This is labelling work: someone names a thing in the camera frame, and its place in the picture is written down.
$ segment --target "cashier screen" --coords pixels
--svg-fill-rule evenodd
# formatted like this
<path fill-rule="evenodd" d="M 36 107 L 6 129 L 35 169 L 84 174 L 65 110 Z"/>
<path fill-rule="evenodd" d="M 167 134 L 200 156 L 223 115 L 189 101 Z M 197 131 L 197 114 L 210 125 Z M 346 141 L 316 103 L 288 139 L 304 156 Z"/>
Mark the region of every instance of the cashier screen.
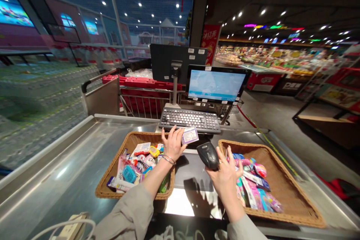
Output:
<path fill-rule="evenodd" d="M 234 102 L 245 74 L 191 70 L 189 98 Z"/>

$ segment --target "woven basket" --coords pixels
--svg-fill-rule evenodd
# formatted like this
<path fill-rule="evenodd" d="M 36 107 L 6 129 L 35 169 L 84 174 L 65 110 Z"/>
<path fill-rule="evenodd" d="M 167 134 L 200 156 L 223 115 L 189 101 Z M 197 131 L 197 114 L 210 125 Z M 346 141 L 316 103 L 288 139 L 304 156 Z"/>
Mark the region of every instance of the woven basket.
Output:
<path fill-rule="evenodd" d="M 117 174 L 117 165 L 119 162 L 119 157 L 124 152 L 125 148 L 128 149 L 128 153 L 132 153 L 138 144 L 148 143 L 148 142 L 150 142 L 152 146 L 155 146 L 157 143 L 162 143 L 161 133 L 130 132 L 126 136 L 119 151 L 115 155 L 110 166 L 108 167 L 104 176 L 101 178 L 99 184 L 96 187 L 95 190 L 96 197 L 120 199 L 124 195 L 124 193 L 116 193 L 111 191 L 110 188 L 106 186 L 106 184 L 107 182 L 109 182 L 112 176 L 115 176 Z M 172 168 L 168 189 L 166 190 L 165 193 L 158 193 L 155 197 L 155 200 L 166 200 L 167 198 L 169 198 L 174 189 L 174 182 L 175 182 L 175 170 L 174 168 Z"/>
<path fill-rule="evenodd" d="M 280 214 L 246 207 L 245 212 L 247 214 L 317 228 L 326 227 L 320 212 L 306 197 L 293 176 L 269 147 L 261 144 L 220 140 L 219 147 L 225 155 L 228 145 L 231 146 L 233 153 L 242 154 L 245 158 L 254 158 L 257 163 L 265 166 L 267 170 L 266 180 L 269 183 L 271 194 L 284 208 L 284 213 Z"/>

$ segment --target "red rope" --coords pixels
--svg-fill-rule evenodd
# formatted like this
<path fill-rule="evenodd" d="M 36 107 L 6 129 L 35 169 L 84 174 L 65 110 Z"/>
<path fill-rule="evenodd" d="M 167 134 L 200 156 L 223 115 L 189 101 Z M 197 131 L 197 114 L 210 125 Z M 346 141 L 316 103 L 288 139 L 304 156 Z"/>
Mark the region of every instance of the red rope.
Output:
<path fill-rule="evenodd" d="M 239 109 L 239 111 L 241 112 L 241 114 L 243 115 L 243 117 L 245 117 L 245 119 L 254 127 L 256 128 L 256 125 L 254 125 L 254 123 L 252 121 L 250 121 L 250 119 L 243 113 L 243 111 L 240 109 L 239 105 L 237 105 L 237 108 Z"/>

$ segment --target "tiled floor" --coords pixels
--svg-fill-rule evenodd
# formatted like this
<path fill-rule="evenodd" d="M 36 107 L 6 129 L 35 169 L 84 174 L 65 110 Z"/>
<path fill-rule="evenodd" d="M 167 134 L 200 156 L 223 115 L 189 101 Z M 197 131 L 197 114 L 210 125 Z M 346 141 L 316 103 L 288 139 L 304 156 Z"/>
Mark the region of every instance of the tiled floor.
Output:
<path fill-rule="evenodd" d="M 292 120 L 304 102 L 293 97 L 246 91 L 241 99 L 244 101 L 242 111 L 258 127 L 272 130 L 311 170 L 328 181 L 341 178 L 360 186 L 358 158 L 307 126 L 297 125 Z M 305 112 L 307 115 L 334 116 L 338 111 L 323 104 L 313 104 Z M 251 127 L 240 113 L 231 115 L 230 124 Z"/>

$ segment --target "bracelet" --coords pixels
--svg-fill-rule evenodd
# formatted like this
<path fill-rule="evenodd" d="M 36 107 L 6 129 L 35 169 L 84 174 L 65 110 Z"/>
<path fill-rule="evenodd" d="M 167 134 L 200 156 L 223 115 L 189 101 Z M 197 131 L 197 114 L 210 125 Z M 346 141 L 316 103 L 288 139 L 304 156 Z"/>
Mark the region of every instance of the bracelet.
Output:
<path fill-rule="evenodd" d="M 166 158 L 167 156 L 162 156 L 162 158 L 164 160 L 166 160 L 167 162 L 169 162 L 172 166 L 174 166 L 176 164 L 176 162 L 171 162 L 169 159 Z"/>
<path fill-rule="evenodd" d="M 172 162 L 173 162 L 174 164 L 176 164 L 175 160 L 173 160 L 172 157 L 167 156 L 167 155 L 163 155 L 163 156 L 166 156 L 166 157 L 170 158 L 170 159 L 172 160 Z"/>

